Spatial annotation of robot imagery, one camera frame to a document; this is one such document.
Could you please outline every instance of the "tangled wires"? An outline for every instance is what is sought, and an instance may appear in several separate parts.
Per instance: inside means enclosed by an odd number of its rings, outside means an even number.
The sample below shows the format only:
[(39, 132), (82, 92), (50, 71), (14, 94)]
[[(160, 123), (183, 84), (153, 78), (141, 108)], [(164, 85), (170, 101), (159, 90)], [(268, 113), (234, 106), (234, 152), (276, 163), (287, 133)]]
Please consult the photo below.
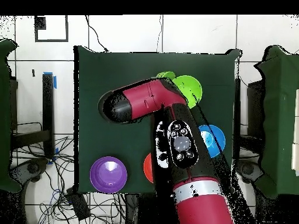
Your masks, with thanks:
[[(47, 170), (45, 171), (49, 179), (49, 186), (52, 189), (52, 195), (49, 198), (50, 203), (44, 201), (39, 205), (41, 216), (37, 224), (82, 224), (82, 222), (84, 224), (124, 224), (125, 221), (130, 223), (130, 220), (126, 219), (126, 207), (123, 205), (126, 200), (121, 194), (114, 194), (112, 198), (100, 204), (96, 202), (95, 195), (90, 194), (90, 196), (93, 196), (93, 201), (95, 202), (92, 206), (89, 200), (89, 194), (85, 195), (85, 199), (87, 199), (86, 201), (91, 210), (91, 217), (81, 221), (77, 220), (78, 217), (74, 212), (74, 207), (71, 202), (68, 201), (69, 197), (67, 196), (70, 196), (70, 194), (66, 193), (67, 188), (65, 187), (63, 178), (65, 171), (74, 172), (74, 170), (69, 167), (70, 163), (74, 163), (74, 157), (65, 154), (67, 147), (69, 147), (73, 141), (74, 139), (68, 136), (55, 140), (55, 146), (60, 146), (60, 150), (49, 160), (52, 164), (48, 164), (47, 166), (55, 167), (57, 181), (53, 177), (53, 174), (49, 174)], [(18, 149), (18, 158), (30, 159), (30, 156), (44, 158), (42, 145), (36, 143)], [(100, 209), (103, 213), (97, 214), (96, 209)]]

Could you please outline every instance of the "dark green table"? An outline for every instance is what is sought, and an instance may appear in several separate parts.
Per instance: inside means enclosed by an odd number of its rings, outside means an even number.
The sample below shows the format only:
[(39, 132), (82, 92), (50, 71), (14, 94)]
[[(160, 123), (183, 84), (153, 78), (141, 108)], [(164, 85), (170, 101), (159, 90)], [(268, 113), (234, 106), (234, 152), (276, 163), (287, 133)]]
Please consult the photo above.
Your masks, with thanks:
[(299, 55), (289, 54), (277, 45), (270, 46), (255, 67), (260, 70), (266, 89), (265, 149), (261, 161), (264, 175), (255, 184), (268, 198), (299, 195), (299, 177), (291, 169)]
[[(150, 118), (135, 124), (109, 124), (98, 113), (98, 101), (109, 90), (173, 71), (190, 75), (203, 88), (200, 107), (210, 124), (226, 137), (224, 155), (232, 156), (232, 114), (235, 96), (235, 60), (240, 50), (226, 54), (96, 53), (78, 47), (79, 54), (79, 191), (96, 191), (89, 180), (93, 163), (102, 156), (120, 159), (128, 172), (121, 193), (151, 193), (154, 186), (143, 172), (150, 153)], [(192, 113), (204, 124), (198, 109)]]

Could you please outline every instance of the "blue tape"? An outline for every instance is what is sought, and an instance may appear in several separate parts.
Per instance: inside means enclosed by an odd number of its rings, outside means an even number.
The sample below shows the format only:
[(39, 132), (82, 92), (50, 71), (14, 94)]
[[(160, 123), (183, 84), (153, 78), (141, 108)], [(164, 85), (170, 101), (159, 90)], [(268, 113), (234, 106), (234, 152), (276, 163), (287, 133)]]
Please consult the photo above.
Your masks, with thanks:
[(53, 76), (53, 86), (55, 89), (57, 88), (56, 76)]
[(55, 155), (59, 153), (59, 148), (55, 148)]

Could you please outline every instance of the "green cloth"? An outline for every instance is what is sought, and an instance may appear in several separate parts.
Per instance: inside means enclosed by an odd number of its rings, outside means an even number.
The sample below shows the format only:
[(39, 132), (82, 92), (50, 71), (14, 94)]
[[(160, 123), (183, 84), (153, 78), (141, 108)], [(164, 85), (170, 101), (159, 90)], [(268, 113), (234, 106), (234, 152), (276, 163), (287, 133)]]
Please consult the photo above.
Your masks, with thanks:
[(299, 177), (291, 169), (299, 56), (288, 55), (276, 45), (266, 49), (265, 55), (256, 65), (266, 88), (263, 102), (265, 150), (261, 162), (265, 175), (255, 184), (268, 198), (276, 198), (279, 194), (299, 195)]
[(7, 56), (15, 48), (16, 43), (10, 40), (0, 41), (0, 189), (10, 193), (22, 189), (8, 173), (11, 164), (11, 90)]
[[(98, 53), (79, 52), (79, 191), (94, 192), (89, 171), (103, 156), (120, 159), (128, 178), (121, 193), (151, 193), (154, 186), (143, 172), (150, 153), (150, 118), (134, 124), (110, 124), (98, 112), (100, 97), (110, 90), (155, 77), (162, 71), (195, 77), (203, 88), (200, 107), (210, 124), (226, 137), (224, 155), (232, 155), (232, 114), (235, 96), (235, 60), (240, 50), (225, 54)], [(204, 124), (192, 109), (198, 125)]]

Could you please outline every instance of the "white floor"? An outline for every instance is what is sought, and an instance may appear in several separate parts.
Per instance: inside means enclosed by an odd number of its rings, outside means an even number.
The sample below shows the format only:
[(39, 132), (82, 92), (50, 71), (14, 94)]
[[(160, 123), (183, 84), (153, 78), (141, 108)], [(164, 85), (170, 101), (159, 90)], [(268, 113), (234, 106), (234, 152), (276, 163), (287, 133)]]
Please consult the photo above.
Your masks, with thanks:
[[(164, 15), (163, 38), (160, 15), (134, 16), (90, 16), (90, 25), (97, 31), (100, 42), (111, 52), (191, 52), (191, 53), (225, 53), (232, 48), (243, 51), (239, 65), (239, 75), (248, 84), (262, 77), (253, 67), (263, 57), (267, 46), (281, 45), (290, 53), (299, 50), (299, 19), (283, 15)], [(46, 16), (47, 30), (40, 30), (40, 39), (64, 39), (65, 17)], [(98, 44), (96, 35), (88, 28), (84, 16), (68, 16), (68, 42), (35, 42), (33, 16), (1, 16), (0, 38), (15, 40), (18, 48), (9, 54), (8, 65), (12, 75), (17, 77), (18, 88), (18, 123), (42, 123), (42, 87), (43, 72), (52, 72), (57, 77), (57, 88), (54, 89), (55, 107), (55, 139), (69, 136), (73, 138), (74, 121), (74, 83), (73, 83), (73, 46), (81, 45), (93, 51), (103, 51)], [(241, 84), (241, 123), (247, 124), (246, 86)], [(39, 125), (21, 125), (19, 132), (39, 130)], [(246, 126), (241, 127), (246, 134)], [(70, 145), (64, 154), (74, 155)], [(27, 154), (15, 154), (13, 165), (21, 163)], [(63, 174), (65, 186), (74, 183), (71, 170), (74, 165), (67, 166), (69, 171)], [(47, 172), (52, 178), (52, 185), (58, 188), (57, 171), (53, 165), (48, 165)], [(38, 224), (45, 211), (40, 204), (50, 204), (53, 191), (46, 174), (37, 183), (30, 183), (26, 194), (26, 214), (29, 224)], [(240, 182), (244, 197), (252, 212), (255, 210), (255, 196), (251, 185)], [(86, 195), (87, 202), (95, 215), (110, 215), (117, 213), (115, 206), (110, 207), (111, 200), (103, 203), (100, 209), (96, 207), (101, 202), (112, 199), (112, 195), (94, 193)], [(99, 219), (91, 217), (87, 224), (102, 224)], [(70, 224), (79, 224), (77, 219)], [(55, 221), (55, 224), (67, 224), (66, 221)]]

